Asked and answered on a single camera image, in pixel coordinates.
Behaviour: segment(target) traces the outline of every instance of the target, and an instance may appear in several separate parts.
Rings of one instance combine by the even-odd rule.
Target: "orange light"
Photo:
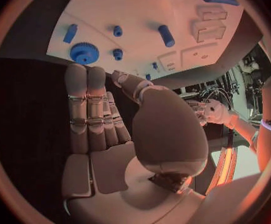
[[[230,165],[231,165],[231,161],[232,161],[232,153],[233,153],[232,148],[228,148],[226,150],[223,168],[222,168],[219,180],[217,182],[217,185],[224,184],[226,179],[227,179],[227,175],[228,175]]]

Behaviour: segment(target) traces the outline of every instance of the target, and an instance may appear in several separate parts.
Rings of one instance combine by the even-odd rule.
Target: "machinery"
[[[16,11],[13,19],[2,16],[1,24],[15,21]],[[72,220],[206,224],[254,216],[259,200],[271,194],[271,77],[250,75],[257,70],[254,63],[251,72],[240,70],[253,80],[244,87],[252,125],[234,110],[232,96],[241,91],[232,69],[263,33],[271,47],[269,22],[260,20],[258,29],[256,14],[246,0],[68,1],[51,27],[44,57],[61,58],[68,66],[72,154],[60,185]],[[9,27],[0,28],[1,42]],[[18,55],[10,44],[7,38],[0,57]],[[139,106],[132,136],[105,88],[107,76]],[[213,179],[200,194],[190,185],[204,171],[211,145],[217,145],[207,140],[207,123],[223,124],[228,133]],[[232,181],[233,130],[256,153],[261,173]],[[0,193],[23,222],[50,223],[1,165]]]

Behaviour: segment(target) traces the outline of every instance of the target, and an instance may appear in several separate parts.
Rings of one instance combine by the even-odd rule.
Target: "white panel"
[[[191,29],[192,24],[200,20],[198,8],[201,6],[219,6],[227,12],[226,19],[221,20],[226,26],[222,39],[196,42]],[[99,60],[90,66],[101,66],[109,73],[118,69],[141,77],[150,74],[155,79],[215,63],[232,38],[242,11],[241,6],[205,3],[203,0],[71,0],[55,26],[47,54],[70,60],[69,51],[74,44],[90,42],[100,51]],[[70,24],[77,24],[78,31],[71,44],[67,44],[63,38]],[[176,41],[171,48],[164,45],[157,31],[162,24],[169,27]],[[122,27],[121,37],[113,36],[115,25]],[[215,43],[215,49],[207,46],[212,43]],[[200,45],[203,53],[210,54],[206,60],[191,57],[189,53],[190,57],[186,57],[185,50]],[[112,56],[112,50],[116,48],[124,51],[121,61],[115,61]],[[178,57],[174,71],[163,69],[158,60],[171,52]],[[158,63],[158,70],[153,69],[153,62]]]

